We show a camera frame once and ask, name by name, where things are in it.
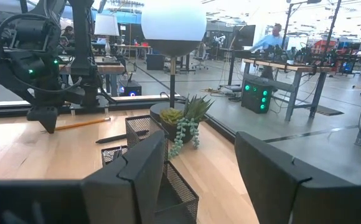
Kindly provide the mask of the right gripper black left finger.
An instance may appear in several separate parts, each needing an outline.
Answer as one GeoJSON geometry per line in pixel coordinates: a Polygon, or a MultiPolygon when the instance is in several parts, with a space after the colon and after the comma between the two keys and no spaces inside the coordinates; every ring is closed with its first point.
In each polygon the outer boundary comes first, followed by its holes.
{"type": "Polygon", "coordinates": [[[165,151],[156,131],[83,180],[90,224],[154,224],[165,151]]]}

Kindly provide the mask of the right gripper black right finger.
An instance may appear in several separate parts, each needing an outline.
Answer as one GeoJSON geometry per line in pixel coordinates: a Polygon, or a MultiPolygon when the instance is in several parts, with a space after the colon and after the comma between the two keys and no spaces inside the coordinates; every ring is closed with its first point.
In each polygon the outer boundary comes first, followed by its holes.
{"type": "Polygon", "coordinates": [[[293,164],[293,156],[239,131],[235,153],[241,177],[260,224],[291,224],[298,187],[312,179],[293,164]]]}

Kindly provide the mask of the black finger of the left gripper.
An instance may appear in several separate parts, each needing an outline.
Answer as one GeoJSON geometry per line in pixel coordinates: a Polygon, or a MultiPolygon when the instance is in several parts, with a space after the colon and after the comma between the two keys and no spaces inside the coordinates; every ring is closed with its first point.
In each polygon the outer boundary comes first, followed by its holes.
{"type": "Polygon", "coordinates": [[[33,106],[26,117],[28,121],[38,121],[48,133],[53,134],[57,116],[58,109],[54,106],[33,106]]]}

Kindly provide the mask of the orange pencil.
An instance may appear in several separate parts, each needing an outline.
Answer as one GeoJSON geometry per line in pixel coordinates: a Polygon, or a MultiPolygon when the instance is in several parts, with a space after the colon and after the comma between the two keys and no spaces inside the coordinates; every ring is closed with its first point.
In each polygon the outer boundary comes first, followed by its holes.
{"type": "Polygon", "coordinates": [[[78,127],[88,126],[88,125],[92,125],[92,124],[104,123],[104,122],[107,122],[107,121],[111,121],[111,118],[109,117],[109,118],[97,119],[97,120],[93,120],[93,121],[85,121],[85,122],[81,122],[81,123],[60,126],[60,127],[55,128],[55,131],[78,128],[78,127]]]}

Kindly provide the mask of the black mesh desk organizer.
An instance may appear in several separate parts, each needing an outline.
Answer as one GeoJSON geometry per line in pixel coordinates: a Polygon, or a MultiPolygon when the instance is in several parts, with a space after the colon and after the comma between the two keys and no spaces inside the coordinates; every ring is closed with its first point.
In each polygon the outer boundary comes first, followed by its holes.
{"type": "MultiPolygon", "coordinates": [[[[150,115],[126,118],[125,128],[126,145],[101,150],[103,166],[122,156],[156,131],[165,130],[150,115]]],[[[163,174],[154,214],[154,224],[197,224],[199,196],[168,160],[168,132],[165,132],[164,136],[163,174]]]]}

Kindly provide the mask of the black pen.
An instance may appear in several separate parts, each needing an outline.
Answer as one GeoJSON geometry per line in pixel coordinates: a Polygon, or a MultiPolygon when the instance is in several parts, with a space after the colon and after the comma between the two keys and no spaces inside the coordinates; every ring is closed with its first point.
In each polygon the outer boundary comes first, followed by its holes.
{"type": "MultiPolygon", "coordinates": [[[[148,130],[143,130],[143,131],[137,131],[136,134],[138,136],[142,136],[148,133],[148,130]]],[[[113,141],[119,141],[122,139],[126,138],[126,134],[120,134],[117,136],[112,136],[112,137],[108,137],[108,138],[103,138],[103,139],[99,139],[97,140],[95,143],[96,144],[104,144],[104,143],[108,143],[108,142],[113,142],[113,141]]]]}

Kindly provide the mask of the office chair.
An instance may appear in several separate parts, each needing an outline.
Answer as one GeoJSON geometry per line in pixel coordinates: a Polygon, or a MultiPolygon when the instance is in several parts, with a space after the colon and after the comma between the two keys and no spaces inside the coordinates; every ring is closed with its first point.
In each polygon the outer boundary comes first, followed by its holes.
{"type": "Polygon", "coordinates": [[[194,59],[196,61],[198,61],[198,63],[196,63],[195,65],[192,66],[193,70],[201,70],[202,68],[205,69],[209,69],[206,65],[205,65],[205,61],[207,59],[207,53],[206,53],[206,49],[205,49],[205,44],[203,42],[200,43],[200,45],[198,46],[197,50],[194,53],[194,59]]]}

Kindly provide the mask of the person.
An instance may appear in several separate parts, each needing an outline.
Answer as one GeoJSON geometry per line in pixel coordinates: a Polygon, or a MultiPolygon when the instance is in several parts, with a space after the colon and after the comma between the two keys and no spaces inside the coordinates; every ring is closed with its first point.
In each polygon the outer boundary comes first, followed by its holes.
{"type": "Polygon", "coordinates": [[[71,42],[74,40],[74,29],[72,26],[67,26],[64,29],[63,34],[61,35],[61,42],[71,42]]]}
{"type": "MultiPolygon", "coordinates": [[[[282,46],[283,38],[280,36],[280,31],[282,25],[276,23],[273,27],[272,33],[264,36],[259,42],[257,42],[250,50],[254,52],[255,50],[267,49],[269,46],[275,47],[276,45],[282,46]]],[[[272,80],[273,79],[273,69],[268,66],[263,67],[261,77],[272,80]]]]}

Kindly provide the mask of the potted succulent plant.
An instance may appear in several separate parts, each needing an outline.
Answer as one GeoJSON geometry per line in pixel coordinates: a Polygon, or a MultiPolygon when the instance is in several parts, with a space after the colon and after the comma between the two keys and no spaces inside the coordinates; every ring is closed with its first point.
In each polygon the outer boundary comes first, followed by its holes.
{"type": "Polygon", "coordinates": [[[172,146],[168,150],[168,158],[178,156],[185,144],[192,141],[192,147],[200,146],[199,124],[205,120],[205,114],[214,104],[214,100],[206,96],[187,97],[184,108],[166,108],[159,114],[161,125],[168,132],[172,146]]]}

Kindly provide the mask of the computer tower with green lights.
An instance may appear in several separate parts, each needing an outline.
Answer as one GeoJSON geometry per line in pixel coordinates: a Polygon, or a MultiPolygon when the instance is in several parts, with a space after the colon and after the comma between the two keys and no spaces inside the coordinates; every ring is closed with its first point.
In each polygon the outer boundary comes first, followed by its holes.
{"type": "Polygon", "coordinates": [[[243,82],[241,106],[256,114],[265,114],[270,108],[273,88],[261,82],[243,82]]]}

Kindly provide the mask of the computer tower with blue light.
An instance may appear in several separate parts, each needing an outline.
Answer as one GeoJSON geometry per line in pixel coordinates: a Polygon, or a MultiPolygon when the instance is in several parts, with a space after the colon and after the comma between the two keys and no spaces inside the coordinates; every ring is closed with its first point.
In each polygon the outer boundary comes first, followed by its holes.
{"type": "Polygon", "coordinates": [[[120,80],[118,94],[119,96],[141,96],[142,86],[136,81],[120,80]]]}

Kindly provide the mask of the wooden top workbench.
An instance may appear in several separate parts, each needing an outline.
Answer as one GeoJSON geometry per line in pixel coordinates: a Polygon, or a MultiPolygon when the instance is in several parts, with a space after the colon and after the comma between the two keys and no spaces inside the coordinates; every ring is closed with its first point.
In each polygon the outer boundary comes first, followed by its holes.
{"type": "Polygon", "coordinates": [[[286,121],[290,121],[293,115],[293,111],[297,108],[309,108],[310,109],[310,118],[314,118],[317,112],[317,108],[319,106],[319,101],[322,95],[322,90],[324,87],[324,83],[327,77],[327,73],[332,70],[331,67],[323,67],[323,66],[313,66],[313,65],[303,65],[303,64],[288,64],[281,62],[274,62],[270,60],[260,60],[255,58],[244,58],[242,60],[245,63],[245,71],[243,74],[244,81],[253,81],[263,84],[268,84],[278,90],[283,90],[285,92],[290,93],[289,100],[287,101],[286,107],[286,121]],[[256,75],[249,74],[250,65],[262,65],[271,68],[277,68],[279,70],[284,70],[285,72],[291,71],[294,72],[294,79],[292,83],[285,83],[277,80],[270,80],[269,78],[262,78],[256,75]],[[319,78],[317,79],[317,84],[315,87],[314,96],[311,103],[308,104],[296,104],[296,97],[298,95],[299,86],[301,84],[301,78],[303,73],[319,73],[319,78]]]}

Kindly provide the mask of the black bin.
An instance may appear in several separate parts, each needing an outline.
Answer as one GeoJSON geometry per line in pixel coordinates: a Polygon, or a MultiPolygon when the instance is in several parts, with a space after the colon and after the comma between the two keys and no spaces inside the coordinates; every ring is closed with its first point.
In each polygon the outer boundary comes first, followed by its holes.
{"type": "Polygon", "coordinates": [[[163,70],[165,56],[160,54],[147,54],[147,70],[163,70]]]}

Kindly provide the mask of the white and black globe lamp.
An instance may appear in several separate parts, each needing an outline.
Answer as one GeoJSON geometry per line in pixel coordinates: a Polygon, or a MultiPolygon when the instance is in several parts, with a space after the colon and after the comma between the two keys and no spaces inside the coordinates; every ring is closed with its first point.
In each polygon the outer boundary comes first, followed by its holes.
{"type": "Polygon", "coordinates": [[[176,59],[201,43],[207,18],[201,0],[146,0],[141,28],[148,44],[171,60],[169,108],[175,107],[176,59]]]}

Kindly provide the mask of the black monitor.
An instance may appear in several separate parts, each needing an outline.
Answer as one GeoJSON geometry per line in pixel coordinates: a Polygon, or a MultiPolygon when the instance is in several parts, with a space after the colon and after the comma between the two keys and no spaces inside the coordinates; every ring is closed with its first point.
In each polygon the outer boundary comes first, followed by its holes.
{"type": "Polygon", "coordinates": [[[254,41],[255,25],[235,26],[233,28],[233,47],[235,49],[242,49],[244,46],[251,47],[254,41]]]}

